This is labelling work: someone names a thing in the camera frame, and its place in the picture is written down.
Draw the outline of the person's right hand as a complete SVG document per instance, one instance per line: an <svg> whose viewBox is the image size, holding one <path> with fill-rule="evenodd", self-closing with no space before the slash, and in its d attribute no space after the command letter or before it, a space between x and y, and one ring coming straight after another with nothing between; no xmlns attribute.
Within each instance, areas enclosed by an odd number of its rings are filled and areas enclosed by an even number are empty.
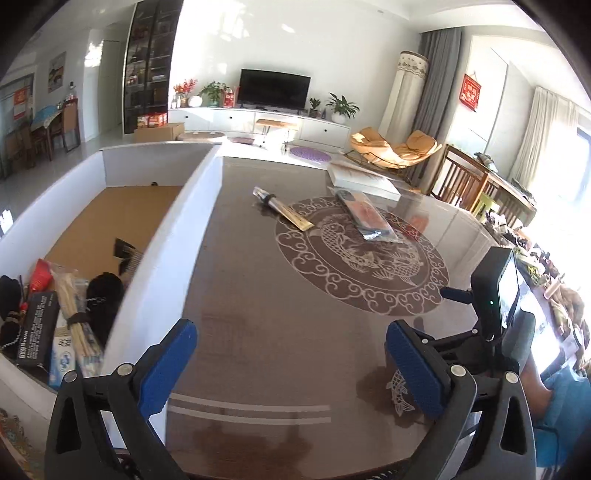
<svg viewBox="0 0 591 480"><path fill-rule="evenodd" d="M532 420L542 420L551 403L553 392L542 382L532 354L526 361L520 379Z"/></svg>

